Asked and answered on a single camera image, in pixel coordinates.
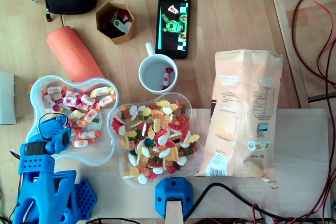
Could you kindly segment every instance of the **clear plastic bowl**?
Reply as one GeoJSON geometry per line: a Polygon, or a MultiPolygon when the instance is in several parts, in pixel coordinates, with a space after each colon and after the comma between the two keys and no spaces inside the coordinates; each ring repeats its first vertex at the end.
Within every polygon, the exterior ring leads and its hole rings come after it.
{"type": "MultiPolygon", "coordinates": [[[[190,131],[192,134],[197,134],[197,132],[194,131],[193,128],[193,117],[192,117],[192,108],[191,108],[191,104],[189,102],[189,100],[182,94],[179,93],[167,93],[164,94],[160,97],[157,97],[151,101],[148,102],[143,102],[143,103],[134,103],[134,104],[123,104],[121,106],[119,106],[114,113],[112,114],[112,117],[110,119],[110,121],[112,122],[112,119],[114,116],[118,116],[121,118],[121,107],[122,106],[127,106],[130,107],[132,105],[136,105],[136,106],[149,106],[150,104],[155,104],[158,101],[162,101],[162,100],[168,100],[171,103],[173,103],[174,101],[176,101],[177,99],[180,99],[182,101],[183,104],[185,104],[186,110],[185,110],[185,114],[189,117],[190,119],[190,131]]],[[[129,125],[130,119],[126,119],[124,120],[126,122],[126,125],[129,125]]],[[[126,131],[130,131],[132,130],[129,126],[126,128],[126,131]]],[[[114,139],[116,141],[116,146],[117,146],[117,150],[118,150],[118,154],[119,154],[119,172],[120,172],[120,176],[122,177],[122,179],[129,185],[134,186],[134,187],[145,187],[148,185],[152,185],[155,182],[160,181],[163,178],[166,177],[187,177],[187,176],[191,176],[197,173],[197,171],[200,169],[201,163],[203,161],[203,155],[204,155],[204,151],[203,148],[201,146],[201,144],[199,143],[199,141],[196,142],[196,146],[198,148],[197,152],[194,152],[194,154],[187,156],[187,163],[184,166],[181,166],[180,170],[177,170],[175,173],[170,174],[167,171],[164,172],[163,175],[158,176],[156,179],[148,179],[148,183],[145,185],[142,185],[139,183],[138,181],[138,177],[133,177],[133,178],[123,178],[123,174],[126,172],[130,171],[131,168],[131,164],[128,162],[125,162],[124,159],[124,154],[125,153],[129,153],[130,151],[128,151],[127,149],[125,149],[120,141],[122,140],[122,136],[117,134],[114,129],[111,127],[111,124],[109,125],[109,131],[111,132],[111,134],[114,136],[114,139]]]]}
{"type": "MultiPolygon", "coordinates": [[[[90,123],[88,127],[83,128],[84,131],[99,130],[101,132],[101,136],[97,138],[96,142],[87,147],[75,148],[70,146],[66,151],[63,151],[58,155],[54,155],[56,160],[62,158],[74,158],[89,166],[99,166],[106,163],[112,157],[115,149],[113,135],[110,130],[107,130],[107,128],[109,128],[108,125],[111,125],[111,115],[118,106],[119,93],[117,87],[111,81],[104,78],[93,78],[79,83],[66,81],[59,76],[44,76],[38,79],[30,91],[30,102],[33,105],[35,115],[33,127],[27,135],[26,143],[28,143],[32,136],[37,134],[37,123],[40,117],[46,113],[46,109],[51,109],[45,101],[44,95],[41,93],[42,89],[55,86],[67,86],[70,91],[85,93],[88,95],[90,95],[91,91],[96,88],[114,88],[116,92],[116,100],[98,112],[97,118],[99,119],[99,123],[90,123]]],[[[97,97],[96,100],[99,101],[102,97],[103,96],[97,97]]],[[[70,114],[71,111],[64,109],[63,113],[70,114]]],[[[41,122],[45,121],[47,118],[48,117],[46,116],[43,117],[41,122]]]]}

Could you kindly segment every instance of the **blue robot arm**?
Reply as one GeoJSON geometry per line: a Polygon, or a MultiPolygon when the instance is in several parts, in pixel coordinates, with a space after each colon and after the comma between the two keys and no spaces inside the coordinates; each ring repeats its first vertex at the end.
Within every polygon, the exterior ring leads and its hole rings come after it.
{"type": "Polygon", "coordinates": [[[39,125],[38,134],[21,145],[18,173],[22,186],[14,224],[73,224],[90,219],[97,197],[87,179],[75,185],[75,170],[54,173],[51,155],[70,146],[71,128],[64,128],[66,124],[65,115],[47,120],[39,125]]]}

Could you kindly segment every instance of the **chip bag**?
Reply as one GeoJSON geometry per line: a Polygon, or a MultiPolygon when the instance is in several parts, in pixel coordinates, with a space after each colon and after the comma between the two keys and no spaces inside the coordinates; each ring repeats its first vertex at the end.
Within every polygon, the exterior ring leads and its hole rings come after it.
{"type": "Polygon", "coordinates": [[[262,178],[275,188],[273,148],[282,56],[216,53],[211,123],[197,176],[262,178]]]}

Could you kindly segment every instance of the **nutrition label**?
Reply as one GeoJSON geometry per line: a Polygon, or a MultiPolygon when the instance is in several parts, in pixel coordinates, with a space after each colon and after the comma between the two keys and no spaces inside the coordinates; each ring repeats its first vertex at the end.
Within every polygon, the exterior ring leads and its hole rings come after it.
{"type": "Polygon", "coordinates": [[[252,114],[273,115],[275,112],[275,88],[264,87],[253,94],[252,114]]]}

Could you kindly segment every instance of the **smartphone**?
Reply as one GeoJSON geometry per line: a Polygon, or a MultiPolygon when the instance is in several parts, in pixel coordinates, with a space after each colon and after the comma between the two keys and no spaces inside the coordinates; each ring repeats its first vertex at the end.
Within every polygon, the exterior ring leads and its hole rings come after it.
{"type": "Polygon", "coordinates": [[[157,54],[172,59],[188,55],[190,0],[159,0],[156,23],[157,54]]]}

